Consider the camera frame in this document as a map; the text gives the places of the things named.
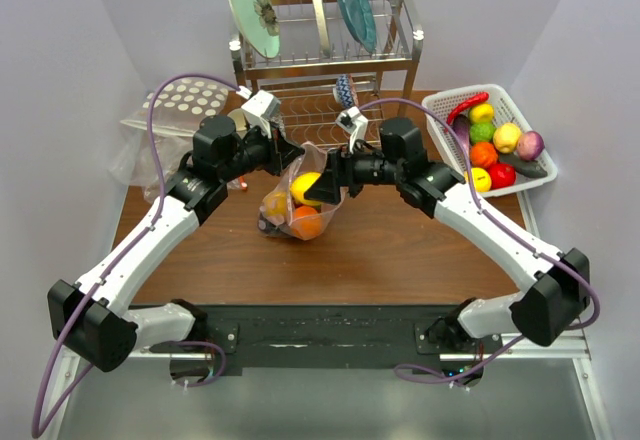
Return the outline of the orange fruit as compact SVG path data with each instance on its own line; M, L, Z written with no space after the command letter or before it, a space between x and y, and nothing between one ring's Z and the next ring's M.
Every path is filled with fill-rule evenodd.
M324 230L319 212L307 205L300 206L293 211L290 227L295 236L301 240L314 239Z

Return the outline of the clear polka dot zip bag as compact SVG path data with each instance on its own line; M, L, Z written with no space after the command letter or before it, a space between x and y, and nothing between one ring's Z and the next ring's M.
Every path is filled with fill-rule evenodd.
M304 154L287 167L276 187L262 200L257 228L265 236L303 241L317 238L344 201L344 193L337 204L304 197L324 169L327 152L311 142L305 142L302 147Z

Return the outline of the yellow apple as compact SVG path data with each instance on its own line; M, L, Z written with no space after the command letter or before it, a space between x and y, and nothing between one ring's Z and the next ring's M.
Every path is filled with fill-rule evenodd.
M263 206L267 217L285 218L288 213L288 195L281 190L272 191L265 196Z

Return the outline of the red chili pepper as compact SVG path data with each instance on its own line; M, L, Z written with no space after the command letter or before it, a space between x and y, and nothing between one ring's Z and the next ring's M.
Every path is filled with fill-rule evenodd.
M475 107L476 105L486 103L488 100L489 100L489 93L486 91L483 91L462 101L456 107L454 107L453 110L449 113L447 117L447 124L452 125L453 121L458 115L462 114L464 111L472 107Z

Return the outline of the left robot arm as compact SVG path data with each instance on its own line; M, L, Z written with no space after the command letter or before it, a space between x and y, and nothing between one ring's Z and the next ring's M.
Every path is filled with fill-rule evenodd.
M140 223L76 282L60 280L49 290L54 337L103 372L141 347L174 342L185 352L200 350L207 340L204 312L184 300L133 311L133 298L227 198L229 182L255 170L278 176L303 153L273 122L240 136L231 118L205 118L191 150Z

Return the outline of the pile of plastic bags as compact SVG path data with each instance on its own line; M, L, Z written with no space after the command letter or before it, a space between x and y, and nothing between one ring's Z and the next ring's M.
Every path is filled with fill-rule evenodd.
M192 137L200 122L219 114L231 89L202 77L173 81L159 95L149 93L143 104L120 121L124 146L109 164L109 172L121 184L141 189L145 201L159 194L162 167L168 179L184 154L192 149Z

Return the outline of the blue patterned bowl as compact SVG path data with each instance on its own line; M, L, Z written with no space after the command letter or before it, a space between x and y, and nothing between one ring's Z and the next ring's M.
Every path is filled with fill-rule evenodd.
M359 105L358 95L351 74L341 74L333 87L334 99L344 109Z

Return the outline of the purple eggplant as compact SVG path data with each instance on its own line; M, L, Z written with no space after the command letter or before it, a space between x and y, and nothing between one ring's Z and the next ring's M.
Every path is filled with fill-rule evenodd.
M457 138L459 150L464 157L469 155L471 147L470 128L471 122L464 114L458 114L452 122L452 129Z

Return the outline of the orange mini pumpkin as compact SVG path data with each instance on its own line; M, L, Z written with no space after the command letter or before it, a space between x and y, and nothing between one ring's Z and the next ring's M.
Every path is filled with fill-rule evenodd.
M471 147L469 158L473 167L483 169L489 169L499 160L498 152L490 142L478 142L474 144Z

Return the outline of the green custard apple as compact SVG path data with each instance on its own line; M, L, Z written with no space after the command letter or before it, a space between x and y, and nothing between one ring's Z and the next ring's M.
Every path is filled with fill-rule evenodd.
M492 143L496 130L496 126L489 122L472 124L469 131L471 144L475 145L482 142Z

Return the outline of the beige plate edge-on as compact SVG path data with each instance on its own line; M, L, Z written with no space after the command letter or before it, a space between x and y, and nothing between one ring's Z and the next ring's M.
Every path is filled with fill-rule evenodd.
M320 56L329 59L331 57L331 45L324 11L324 2L323 0L312 0L312 5L320 41Z

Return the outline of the pale yellow fruit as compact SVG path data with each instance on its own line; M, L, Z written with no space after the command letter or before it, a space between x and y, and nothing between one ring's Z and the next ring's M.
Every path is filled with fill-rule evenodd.
M510 154L516 149L521 135L521 129L516 124L508 122L495 130L492 142L499 153Z

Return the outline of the teal plate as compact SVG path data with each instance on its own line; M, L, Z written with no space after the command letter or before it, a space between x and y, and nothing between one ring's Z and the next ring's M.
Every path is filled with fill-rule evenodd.
M337 0L337 3L353 39L368 54L374 54L377 48L377 32L369 0Z

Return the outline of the dark grey avocado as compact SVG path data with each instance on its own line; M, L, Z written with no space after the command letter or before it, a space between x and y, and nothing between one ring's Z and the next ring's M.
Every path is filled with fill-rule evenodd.
M539 179L548 175L547 171L541 166L541 164L535 160L526 161L514 153L499 153L498 157L501 163L510 165L518 174L526 178Z

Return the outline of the red onion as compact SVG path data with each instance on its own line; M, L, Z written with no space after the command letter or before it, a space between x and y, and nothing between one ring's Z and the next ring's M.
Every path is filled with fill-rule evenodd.
M521 134L516 145L516 154L524 161L534 161L545 149L542 136L536 131Z

